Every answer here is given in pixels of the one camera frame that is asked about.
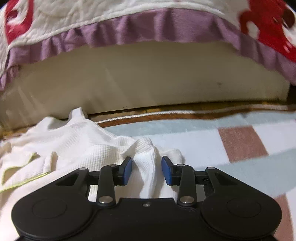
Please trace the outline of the white waffle garment green trim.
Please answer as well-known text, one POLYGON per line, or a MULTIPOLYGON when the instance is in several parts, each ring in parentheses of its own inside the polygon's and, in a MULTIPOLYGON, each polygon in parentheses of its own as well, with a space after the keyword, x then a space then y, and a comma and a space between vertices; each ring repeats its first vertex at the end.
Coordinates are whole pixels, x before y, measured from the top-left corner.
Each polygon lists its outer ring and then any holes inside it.
POLYGON ((182 161, 179 150, 155 143, 152 123, 102 128, 86 118, 81 108, 70 112, 68 121, 46 117, 20 137, 1 142, 1 240, 16 240, 11 221, 15 203, 52 181, 85 167, 97 171, 109 164, 133 158, 133 171, 126 187, 115 192, 130 198, 176 198, 177 190, 165 184, 161 157, 182 161))

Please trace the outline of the striped pastel floor rug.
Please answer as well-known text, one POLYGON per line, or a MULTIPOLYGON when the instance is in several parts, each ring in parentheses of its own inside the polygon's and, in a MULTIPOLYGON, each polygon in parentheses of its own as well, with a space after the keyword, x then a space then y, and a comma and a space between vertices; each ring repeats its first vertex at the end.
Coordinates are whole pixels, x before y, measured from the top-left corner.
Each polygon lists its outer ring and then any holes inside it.
POLYGON ((272 196, 283 215, 276 238, 295 240, 294 105, 111 114, 94 122, 117 136, 148 138, 159 150, 176 150, 184 164, 216 167, 272 196))

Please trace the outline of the quilted bear bedspread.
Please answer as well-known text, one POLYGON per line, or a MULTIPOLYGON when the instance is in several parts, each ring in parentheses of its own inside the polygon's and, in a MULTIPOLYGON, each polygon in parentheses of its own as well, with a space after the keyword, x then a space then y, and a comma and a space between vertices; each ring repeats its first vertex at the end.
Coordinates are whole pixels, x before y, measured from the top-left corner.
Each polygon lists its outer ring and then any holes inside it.
POLYGON ((295 84, 295 8, 285 1, 7 1, 1 90, 21 66, 78 47, 222 41, 295 84))

